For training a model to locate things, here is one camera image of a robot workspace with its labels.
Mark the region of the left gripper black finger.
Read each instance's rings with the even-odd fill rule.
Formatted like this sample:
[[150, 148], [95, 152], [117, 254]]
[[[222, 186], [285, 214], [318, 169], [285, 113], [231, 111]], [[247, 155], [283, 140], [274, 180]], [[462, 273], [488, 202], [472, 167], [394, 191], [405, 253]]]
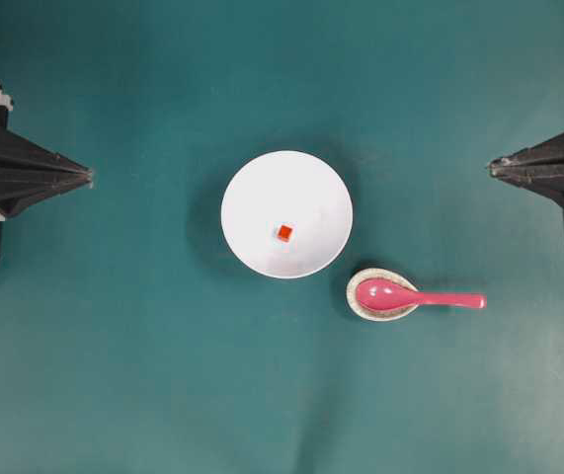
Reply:
[[0, 161], [90, 176], [91, 170], [64, 155], [46, 150], [0, 126]]
[[0, 179], [0, 214], [14, 218], [41, 201], [91, 185], [91, 174], [32, 173], [25, 181]]

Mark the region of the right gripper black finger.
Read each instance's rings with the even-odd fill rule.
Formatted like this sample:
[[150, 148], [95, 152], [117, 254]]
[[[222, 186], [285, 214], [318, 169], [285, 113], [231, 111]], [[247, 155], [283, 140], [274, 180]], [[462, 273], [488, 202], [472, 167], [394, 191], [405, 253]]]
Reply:
[[493, 160], [490, 171], [510, 167], [564, 164], [564, 132], [542, 143]]
[[564, 208], [564, 173], [534, 170], [492, 170], [492, 178], [549, 198]]

